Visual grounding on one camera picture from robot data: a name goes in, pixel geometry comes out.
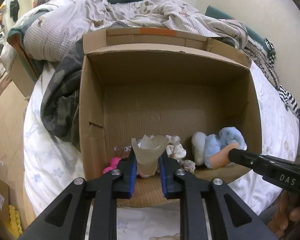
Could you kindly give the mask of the person's right hand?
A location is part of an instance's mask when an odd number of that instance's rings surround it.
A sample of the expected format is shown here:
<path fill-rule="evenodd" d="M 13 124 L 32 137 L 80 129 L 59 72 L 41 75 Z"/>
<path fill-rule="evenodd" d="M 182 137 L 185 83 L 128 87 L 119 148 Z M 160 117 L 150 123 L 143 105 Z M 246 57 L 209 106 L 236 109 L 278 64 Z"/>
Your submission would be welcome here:
<path fill-rule="evenodd" d="M 293 207 L 288 211 L 289 204 L 292 204 L 294 195 L 288 191 L 281 194 L 275 214 L 268 223 L 268 228 L 275 234 L 278 239 L 285 235 L 290 222 L 300 221 L 300 206 Z"/>

